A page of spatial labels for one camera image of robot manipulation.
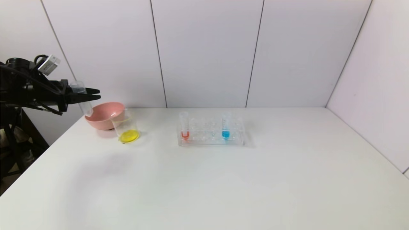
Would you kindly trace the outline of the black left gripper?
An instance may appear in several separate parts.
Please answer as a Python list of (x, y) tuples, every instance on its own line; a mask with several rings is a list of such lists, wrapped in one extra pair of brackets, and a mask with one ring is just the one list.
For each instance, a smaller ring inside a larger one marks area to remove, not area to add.
[(35, 85), (35, 105), (47, 112), (66, 112), (68, 104), (85, 103), (101, 98), (100, 90), (84, 87), (70, 87), (68, 80), (49, 80), (45, 87)]

